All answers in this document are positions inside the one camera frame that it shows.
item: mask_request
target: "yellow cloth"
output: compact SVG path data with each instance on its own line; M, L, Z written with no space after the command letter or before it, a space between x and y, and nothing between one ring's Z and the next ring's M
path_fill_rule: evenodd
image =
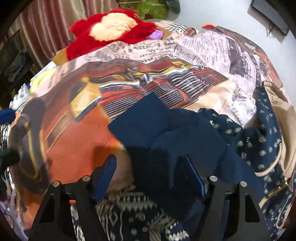
M54 74L55 69L56 68L46 70L42 72L40 75L38 75L37 77L32 78L30 93L33 93L44 80L49 79Z

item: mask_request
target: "curtain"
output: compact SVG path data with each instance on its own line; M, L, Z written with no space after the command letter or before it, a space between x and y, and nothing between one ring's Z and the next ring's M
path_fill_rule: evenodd
M9 35L21 29L24 45L41 69L69 44L73 35L68 29L75 21L116 7L115 0L34 0L13 23Z

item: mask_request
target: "red plush toy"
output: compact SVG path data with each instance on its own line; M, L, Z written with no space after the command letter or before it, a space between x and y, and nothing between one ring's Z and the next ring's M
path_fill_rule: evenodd
M154 23L146 23L131 9L116 8L97 13L70 27L76 39L66 49L67 58L75 59L115 41L136 44L156 30Z

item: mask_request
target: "navy blue cloth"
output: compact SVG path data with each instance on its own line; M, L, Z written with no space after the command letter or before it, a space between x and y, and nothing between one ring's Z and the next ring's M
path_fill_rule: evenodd
M110 123L109 129L130 154L136 186L182 222L190 235L204 207L180 157L189 155L191 162L226 183L246 181L257 201L263 198L264 189L253 170L200 113L169 110L149 94Z

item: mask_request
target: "white floor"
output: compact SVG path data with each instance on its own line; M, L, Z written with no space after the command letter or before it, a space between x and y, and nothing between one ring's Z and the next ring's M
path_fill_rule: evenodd
M267 36L269 21L250 7L251 0L179 0L181 13L169 19L200 29L211 23L238 32L259 45L278 72L287 94L296 106L296 40L273 31Z

